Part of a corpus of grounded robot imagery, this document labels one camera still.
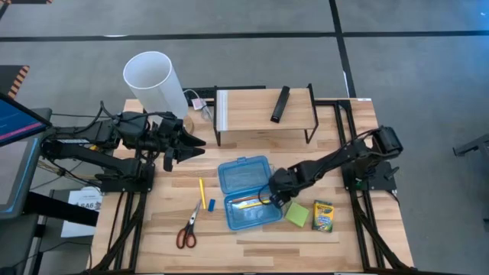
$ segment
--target crayola box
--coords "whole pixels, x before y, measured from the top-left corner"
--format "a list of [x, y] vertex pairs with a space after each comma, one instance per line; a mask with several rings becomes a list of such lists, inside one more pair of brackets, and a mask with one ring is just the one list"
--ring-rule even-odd
[[314, 201], [313, 229], [319, 231], [333, 231], [333, 215], [335, 208], [330, 202]]

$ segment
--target yellow pencil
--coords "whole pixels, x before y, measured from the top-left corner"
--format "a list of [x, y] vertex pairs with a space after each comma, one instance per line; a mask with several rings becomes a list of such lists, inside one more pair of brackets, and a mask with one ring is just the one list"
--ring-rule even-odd
[[[263, 202], [269, 203], [270, 200], [269, 199], [265, 199]], [[263, 203], [261, 203], [261, 202], [251, 203], [249, 205], [239, 206], [238, 209], [246, 209], [246, 208], [250, 208], [250, 207], [254, 207], [254, 206], [259, 206], [259, 205], [262, 205], [262, 204]]]
[[200, 195], [202, 195], [202, 207], [206, 209], [206, 195], [204, 195], [204, 180], [199, 178]]

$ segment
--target blue eraser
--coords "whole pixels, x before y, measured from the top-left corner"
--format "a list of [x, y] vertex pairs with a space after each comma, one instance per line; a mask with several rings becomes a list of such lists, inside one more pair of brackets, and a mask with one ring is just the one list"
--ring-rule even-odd
[[215, 199], [211, 199], [211, 201], [209, 202], [209, 207], [207, 208], [209, 212], [212, 212], [214, 210], [214, 204], [215, 204]]

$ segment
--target scissors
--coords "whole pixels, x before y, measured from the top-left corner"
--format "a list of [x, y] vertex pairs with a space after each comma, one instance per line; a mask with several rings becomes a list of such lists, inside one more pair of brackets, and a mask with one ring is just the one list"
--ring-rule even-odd
[[185, 227], [178, 231], [178, 235], [176, 236], [176, 246], [179, 249], [185, 247], [193, 248], [197, 244], [196, 236], [193, 234], [193, 225], [196, 222], [197, 213], [199, 213], [200, 204], [202, 200], [200, 199], [197, 203], [195, 210], [193, 210], [192, 215], [190, 216], [189, 222], [186, 223]]

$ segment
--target green block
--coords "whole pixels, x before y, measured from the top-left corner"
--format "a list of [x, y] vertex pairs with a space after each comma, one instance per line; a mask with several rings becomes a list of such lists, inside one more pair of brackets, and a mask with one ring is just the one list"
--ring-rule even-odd
[[292, 202], [287, 214], [285, 214], [285, 218], [299, 227], [303, 227], [306, 223], [308, 215], [309, 210], [307, 208], [298, 203]]

